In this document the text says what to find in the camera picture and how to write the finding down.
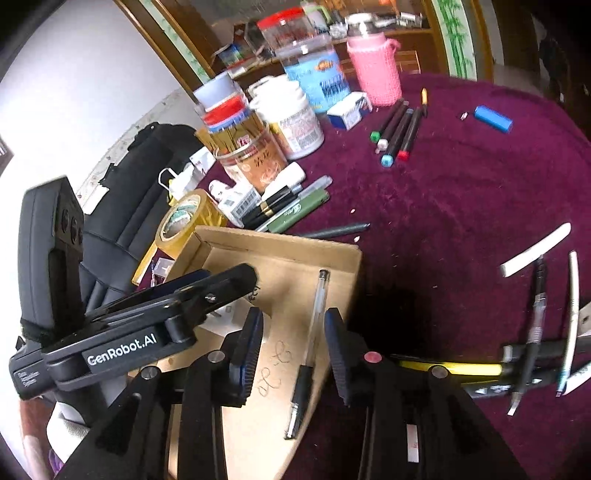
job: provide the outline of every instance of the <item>pencil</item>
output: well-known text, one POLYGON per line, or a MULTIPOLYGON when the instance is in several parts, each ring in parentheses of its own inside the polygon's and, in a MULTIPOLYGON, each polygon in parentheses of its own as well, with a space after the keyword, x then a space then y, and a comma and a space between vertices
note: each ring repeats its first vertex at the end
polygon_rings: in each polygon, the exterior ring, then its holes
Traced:
POLYGON ((427 102, 427 89, 424 88, 421 90, 421 103, 423 104, 423 113, 425 114, 425 118, 428 115, 428 102, 427 102))

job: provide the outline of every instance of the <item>small white box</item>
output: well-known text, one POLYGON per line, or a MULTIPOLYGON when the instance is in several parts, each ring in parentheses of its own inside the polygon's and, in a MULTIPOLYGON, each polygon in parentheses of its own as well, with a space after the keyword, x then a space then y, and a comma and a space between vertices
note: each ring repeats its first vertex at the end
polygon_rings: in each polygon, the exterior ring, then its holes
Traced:
POLYGON ((351 92, 326 112, 333 127, 351 130, 373 110, 368 94, 351 92))

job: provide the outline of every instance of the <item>white stick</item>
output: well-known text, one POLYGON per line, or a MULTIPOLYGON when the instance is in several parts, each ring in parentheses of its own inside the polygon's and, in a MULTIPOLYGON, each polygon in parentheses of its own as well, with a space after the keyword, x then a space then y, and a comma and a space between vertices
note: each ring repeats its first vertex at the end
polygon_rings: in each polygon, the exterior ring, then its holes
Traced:
POLYGON ((573 366, 574 346, 577 342, 577 328, 579 326, 579 262, 577 252, 569 253, 570 271, 570 302, 569 302, 569 334, 566 337, 566 350, 562 361, 562 370, 558 378, 556 396, 559 397, 566 388, 566 382, 570 377, 570 369, 573 366))
POLYGON ((581 367, 569 377, 563 395, 571 393, 575 388, 583 385, 589 378, 591 378, 591 362, 581 367))
POLYGON ((527 267, 536 258, 544 255, 548 250, 558 245, 570 233, 570 223, 563 223, 554 232, 529 247, 525 252, 520 253, 511 260, 501 265, 503 277, 510 277, 524 267, 527 267))

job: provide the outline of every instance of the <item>white container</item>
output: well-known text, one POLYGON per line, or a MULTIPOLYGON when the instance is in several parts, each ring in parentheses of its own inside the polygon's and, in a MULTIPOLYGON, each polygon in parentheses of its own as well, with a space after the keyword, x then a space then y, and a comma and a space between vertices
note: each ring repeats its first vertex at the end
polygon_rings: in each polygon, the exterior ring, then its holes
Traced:
POLYGON ((324 133, 298 82, 269 80, 261 85, 250 107, 269 124, 288 160, 297 160, 317 150, 324 133))

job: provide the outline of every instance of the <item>table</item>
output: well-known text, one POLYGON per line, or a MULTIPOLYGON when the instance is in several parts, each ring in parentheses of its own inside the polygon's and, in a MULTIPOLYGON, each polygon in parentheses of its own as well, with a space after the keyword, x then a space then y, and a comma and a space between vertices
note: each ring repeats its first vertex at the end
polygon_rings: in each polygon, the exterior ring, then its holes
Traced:
MULTIPOLYGON (((308 181, 333 177, 331 199, 286 233, 371 222, 358 242, 365 278, 352 328, 386 354, 495 362, 502 343, 525 340, 532 272, 502 278, 499 265, 571 222, 570 236, 546 256, 544 337, 564 336, 571 249, 582 302, 591 293, 588 140, 557 105, 527 93, 436 74, 401 81, 411 106, 421 88, 429 92, 410 161, 383 168, 373 153, 369 133, 385 108, 349 132, 323 121, 324 145, 298 162, 308 181), (459 120, 478 105, 512 118, 512 131, 459 120)), ((219 165, 200 187, 212 179, 227 181, 219 165)), ((583 361, 576 357, 576 366, 583 361)), ((589 467, 590 394, 591 382, 559 399, 553 387, 541 388, 514 417, 506 415, 508 397, 478 405, 532 479, 583 478, 574 472, 589 467)), ((284 478, 356 479, 363 423, 363 412, 345 408, 329 382, 284 478)))

